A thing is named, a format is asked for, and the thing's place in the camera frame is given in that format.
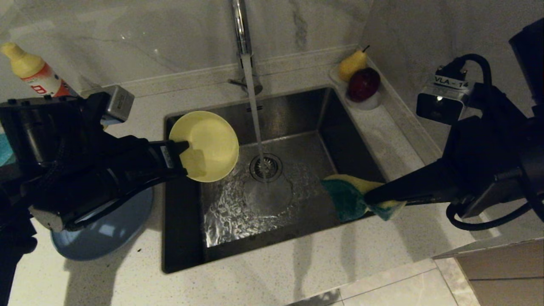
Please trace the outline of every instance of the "countertop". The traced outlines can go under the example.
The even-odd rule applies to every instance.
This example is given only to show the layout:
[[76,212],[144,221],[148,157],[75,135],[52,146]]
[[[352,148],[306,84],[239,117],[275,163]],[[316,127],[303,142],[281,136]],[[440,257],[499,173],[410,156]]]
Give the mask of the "countertop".
[[[343,92],[329,78],[336,58],[320,62],[311,59],[325,55],[305,56],[281,59],[285,69],[263,65],[264,91],[259,98],[320,87]],[[130,118],[107,131],[118,137],[133,134],[161,140],[167,115],[247,99],[222,78],[221,73],[231,74],[235,68],[198,71],[163,83],[153,79],[127,84],[127,89],[137,92]],[[177,83],[183,80],[191,85]],[[173,91],[156,90],[168,84],[176,84]],[[383,99],[392,96],[382,94]],[[372,111],[348,110],[388,180],[424,166],[383,105]],[[51,244],[48,230],[33,221],[38,247],[17,267],[10,305],[285,305],[474,242],[469,232],[449,223],[447,204],[410,206],[389,222],[370,217],[164,274],[160,268],[163,198],[163,185],[154,187],[153,211],[145,229],[128,245],[94,261],[63,258]]]

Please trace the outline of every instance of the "chrome faucet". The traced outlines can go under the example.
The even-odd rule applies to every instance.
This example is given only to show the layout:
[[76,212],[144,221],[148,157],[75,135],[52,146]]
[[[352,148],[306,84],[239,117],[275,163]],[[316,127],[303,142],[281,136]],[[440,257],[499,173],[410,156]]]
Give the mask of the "chrome faucet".
[[[231,8],[232,19],[234,21],[234,33],[236,35],[236,46],[238,47],[238,57],[240,58],[240,65],[243,69],[244,64],[242,63],[242,56],[246,54],[253,56],[253,50],[251,49],[251,38],[249,36],[248,14],[245,9],[245,1],[231,0]],[[228,82],[240,86],[244,91],[248,90],[248,86],[245,82],[245,77],[243,77],[240,81],[230,79]],[[263,90],[263,86],[261,85],[255,74],[253,75],[253,84],[255,87],[255,94],[258,95]]]

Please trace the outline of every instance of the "yellow bowl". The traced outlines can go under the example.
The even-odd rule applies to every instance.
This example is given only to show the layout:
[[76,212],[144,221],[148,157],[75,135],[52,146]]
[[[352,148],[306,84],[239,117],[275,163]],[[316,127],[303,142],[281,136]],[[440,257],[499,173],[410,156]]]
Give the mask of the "yellow bowl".
[[182,116],[168,138],[189,142],[180,159],[187,176],[198,182],[219,181],[238,161],[238,137],[232,126],[214,113],[197,111]]

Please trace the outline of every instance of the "bottle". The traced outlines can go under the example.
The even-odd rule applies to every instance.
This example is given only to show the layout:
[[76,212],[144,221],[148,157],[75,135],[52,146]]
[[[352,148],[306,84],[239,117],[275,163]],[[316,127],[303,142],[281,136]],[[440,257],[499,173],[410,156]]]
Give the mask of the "bottle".
[[11,62],[13,73],[35,92],[45,96],[78,96],[41,57],[25,52],[17,44],[6,42],[0,47]]

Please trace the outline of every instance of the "yellow pear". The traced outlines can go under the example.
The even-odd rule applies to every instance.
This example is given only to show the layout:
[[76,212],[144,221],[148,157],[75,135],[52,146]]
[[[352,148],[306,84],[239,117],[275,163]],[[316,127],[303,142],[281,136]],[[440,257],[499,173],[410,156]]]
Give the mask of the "yellow pear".
[[349,79],[353,76],[357,70],[361,70],[367,67],[367,54],[365,53],[367,46],[364,50],[357,50],[352,55],[344,58],[338,65],[338,77],[349,82]]

